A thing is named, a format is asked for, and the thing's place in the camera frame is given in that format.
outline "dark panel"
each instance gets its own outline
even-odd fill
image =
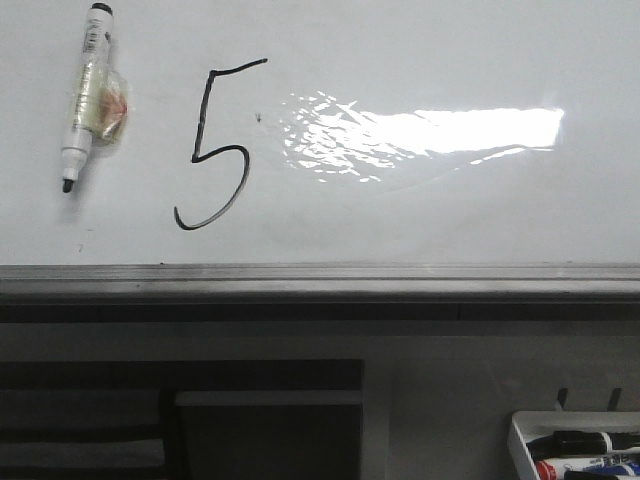
[[[0,390],[360,390],[360,360],[0,364]]]
[[[193,480],[358,480],[360,406],[184,409]]]

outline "black marker writing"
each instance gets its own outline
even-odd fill
[[[229,210],[233,203],[236,201],[238,195],[240,195],[240,192],[244,188],[245,183],[247,183],[247,178],[249,177],[251,158],[249,156],[249,151],[242,145],[227,145],[226,147],[217,148],[205,155],[200,156],[200,144],[202,143],[202,136],[204,134],[204,125],[207,118],[207,108],[209,106],[209,95],[211,94],[213,81],[216,79],[216,77],[221,77],[223,75],[233,75],[234,73],[241,72],[242,70],[246,70],[247,68],[266,63],[266,61],[267,59],[263,58],[262,60],[256,60],[255,62],[247,63],[246,65],[231,70],[211,70],[209,72],[209,78],[207,79],[207,84],[204,88],[204,95],[202,96],[202,103],[200,104],[200,120],[198,121],[198,133],[196,133],[196,143],[193,149],[193,155],[191,156],[191,163],[204,162],[205,160],[208,160],[211,157],[215,157],[220,153],[228,152],[230,150],[238,150],[244,157],[244,169],[242,171],[242,178],[240,179],[240,183],[238,184],[235,192],[233,192],[233,195],[231,195],[229,201],[227,201],[227,203],[225,203],[225,205],[220,210],[218,210],[206,220],[203,220],[200,223],[196,223],[195,225],[187,225],[180,218],[178,207],[173,207],[173,217],[175,218],[178,226],[183,230],[197,230],[198,228],[206,227],[211,222],[224,215],[224,213]]]

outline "marker tray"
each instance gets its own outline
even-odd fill
[[[640,412],[516,412],[507,445],[520,480],[540,480],[527,443],[554,430],[585,432],[640,431]]]

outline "black marker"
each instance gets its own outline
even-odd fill
[[[572,472],[564,474],[564,480],[638,480],[633,475],[600,475],[590,472]]]
[[[527,443],[534,461],[571,455],[640,453],[640,433],[560,430]]]

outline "metal ledge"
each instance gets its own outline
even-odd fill
[[[638,302],[640,265],[2,266],[0,303]]]

